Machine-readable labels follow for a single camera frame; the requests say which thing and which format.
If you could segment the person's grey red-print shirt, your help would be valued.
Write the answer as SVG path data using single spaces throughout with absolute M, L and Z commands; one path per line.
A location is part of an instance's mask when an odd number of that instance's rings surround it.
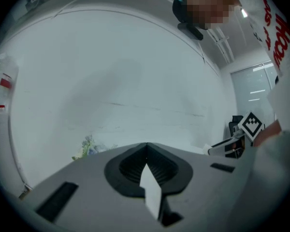
M 281 126 L 259 147 L 228 232 L 290 231 L 290 0 L 239 0 L 278 75 L 268 100 Z

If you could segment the artificial flower bunch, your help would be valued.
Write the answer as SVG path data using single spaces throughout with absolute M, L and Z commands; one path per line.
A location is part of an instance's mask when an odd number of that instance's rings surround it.
M 116 149 L 117 147 L 117 144 L 113 144 L 112 146 L 106 146 L 104 143 L 94 140 L 92 135 L 88 135 L 82 141 L 81 147 L 77 151 L 77 153 L 72 156 L 72 160 L 75 161 L 90 155 L 96 155 L 101 152 Z

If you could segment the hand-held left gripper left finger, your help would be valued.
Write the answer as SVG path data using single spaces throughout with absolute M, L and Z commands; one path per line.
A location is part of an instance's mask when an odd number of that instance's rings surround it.
M 78 159 L 38 184 L 18 210 L 31 226 L 42 232 L 158 232 L 160 224 L 144 200 L 124 197 L 107 182 L 107 162 L 128 146 Z M 63 183 L 78 188 L 51 223 L 36 213 L 41 204 Z

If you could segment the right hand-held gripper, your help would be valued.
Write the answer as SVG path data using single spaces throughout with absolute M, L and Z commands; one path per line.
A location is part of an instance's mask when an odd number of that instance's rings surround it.
M 233 127 L 233 137 L 211 146 L 207 150 L 207 155 L 240 158 L 245 150 L 245 137 L 253 144 L 264 128 L 265 126 L 260 119 L 252 111 L 248 111 Z

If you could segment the frosted glass partition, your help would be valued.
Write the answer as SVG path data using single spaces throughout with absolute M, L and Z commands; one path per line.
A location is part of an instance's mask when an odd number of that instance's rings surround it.
M 265 127 L 272 124 L 275 113 L 267 96 L 275 86 L 275 67 L 268 61 L 231 74 L 238 115 L 253 112 Z

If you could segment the person's right forearm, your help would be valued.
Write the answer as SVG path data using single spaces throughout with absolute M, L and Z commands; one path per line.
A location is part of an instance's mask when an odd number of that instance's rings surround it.
M 271 125 L 260 131 L 253 142 L 254 147 L 259 147 L 268 138 L 279 135 L 281 133 L 281 126 L 279 121 L 274 121 Z

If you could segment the black office chair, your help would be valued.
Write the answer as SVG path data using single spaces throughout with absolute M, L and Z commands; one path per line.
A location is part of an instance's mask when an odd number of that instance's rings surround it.
M 233 128 L 234 126 L 237 126 L 238 123 L 243 119 L 243 116 L 232 116 L 232 121 L 229 122 L 229 130 L 230 130 L 230 135 L 233 137 Z

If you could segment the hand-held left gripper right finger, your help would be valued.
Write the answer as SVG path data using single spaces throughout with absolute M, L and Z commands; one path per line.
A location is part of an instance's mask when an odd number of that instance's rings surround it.
M 176 218 L 166 232 L 227 232 L 227 219 L 239 199 L 254 162 L 254 151 L 240 159 L 208 156 L 162 144 L 153 144 L 178 166 L 172 187 L 180 192 L 163 193 L 146 166 L 146 206 L 155 220 Z

